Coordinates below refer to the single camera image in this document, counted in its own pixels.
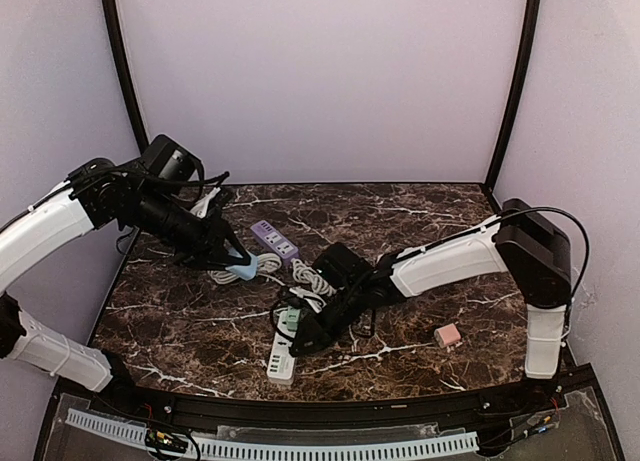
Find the green plug adapter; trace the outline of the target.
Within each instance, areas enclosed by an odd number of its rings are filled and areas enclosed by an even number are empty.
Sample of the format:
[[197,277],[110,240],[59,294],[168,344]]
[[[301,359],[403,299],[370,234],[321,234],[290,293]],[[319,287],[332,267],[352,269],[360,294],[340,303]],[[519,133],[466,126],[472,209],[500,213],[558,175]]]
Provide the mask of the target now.
[[286,312],[285,326],[289,332],[296,332],[301,318],[301,310],[289,307]]

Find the blue plug adapter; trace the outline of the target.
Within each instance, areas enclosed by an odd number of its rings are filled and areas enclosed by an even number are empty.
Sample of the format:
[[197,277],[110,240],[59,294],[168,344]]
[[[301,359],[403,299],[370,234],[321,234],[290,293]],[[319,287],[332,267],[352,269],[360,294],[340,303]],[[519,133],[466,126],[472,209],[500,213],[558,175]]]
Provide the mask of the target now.
[[249,281],[256,277],[258,273],[258,258],[251,254],[250,262],[247,265],[233,265],[225,269],[233,281]]

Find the purple power strip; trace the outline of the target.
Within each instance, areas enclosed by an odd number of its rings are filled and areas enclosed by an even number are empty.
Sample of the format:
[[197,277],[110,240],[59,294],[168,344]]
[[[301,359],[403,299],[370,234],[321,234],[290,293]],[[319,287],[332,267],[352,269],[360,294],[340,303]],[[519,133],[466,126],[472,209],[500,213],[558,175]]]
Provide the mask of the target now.
[[267,250],[280,257],[285,265],[299,258],[298,247],[268,221],[261,220],[250,227],[254,239]]

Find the white power strip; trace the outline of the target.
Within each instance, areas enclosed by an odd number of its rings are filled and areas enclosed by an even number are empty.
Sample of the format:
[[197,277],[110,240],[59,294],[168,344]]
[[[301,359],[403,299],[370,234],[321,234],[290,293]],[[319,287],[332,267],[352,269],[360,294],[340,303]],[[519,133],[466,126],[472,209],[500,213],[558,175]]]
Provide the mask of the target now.
[[281,310],[276,317],[276,329],[266,368],[268,380],[281,386],[293,384],[296,365],[296,359],[290,355],[295,332],[289,332],[285,326],[287,309]]

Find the pink plug adapter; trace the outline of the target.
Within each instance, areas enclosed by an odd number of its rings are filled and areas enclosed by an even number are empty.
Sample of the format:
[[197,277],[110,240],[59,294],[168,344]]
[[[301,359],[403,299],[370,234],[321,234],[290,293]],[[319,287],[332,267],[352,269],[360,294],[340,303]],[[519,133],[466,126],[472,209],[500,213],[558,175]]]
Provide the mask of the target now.
[[455,324],[441,326],[434,331],[434,339],[440,348],[453,346],[461,341],[461,334]]

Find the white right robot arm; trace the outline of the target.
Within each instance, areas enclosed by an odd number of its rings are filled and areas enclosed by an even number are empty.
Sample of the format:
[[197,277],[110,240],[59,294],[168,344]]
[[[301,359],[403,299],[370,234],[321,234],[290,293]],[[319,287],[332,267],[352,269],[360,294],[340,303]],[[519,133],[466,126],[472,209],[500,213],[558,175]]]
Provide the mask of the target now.
[[570,236],[550,220],[571,222],[590,259],[590,239],[581,221],[552,206],[531,206],[520,198],[505,201],[499,213],[479,224],[420,246],[381,255],[375,263],[336,242],[324,249],[313,269],[335,297],[316,314],[304,316],[289,353],[316,355],[334,345],[366,311],[399,305],[435,289],[474,278],[508,275],[526,306],[524,375],[548,381],[559,369],[575,291],[585,275],[575,272]]

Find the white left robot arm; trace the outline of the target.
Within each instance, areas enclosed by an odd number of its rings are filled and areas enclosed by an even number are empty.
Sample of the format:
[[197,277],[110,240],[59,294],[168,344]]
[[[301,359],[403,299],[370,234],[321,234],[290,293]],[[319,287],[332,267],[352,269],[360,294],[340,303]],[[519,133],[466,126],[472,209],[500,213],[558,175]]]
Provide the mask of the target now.
[[37,320],[10,294],[25,274],[70,244],[115,222],[154,236],[176,265],[197,271],[241,271],[254,257],[222,214],[225,177],[205,178],[200,163],[176,148],[116,166],[96,159],[70,173],[1,229],[1,357],[100,393],[127,379],[114,354],[83,345]]

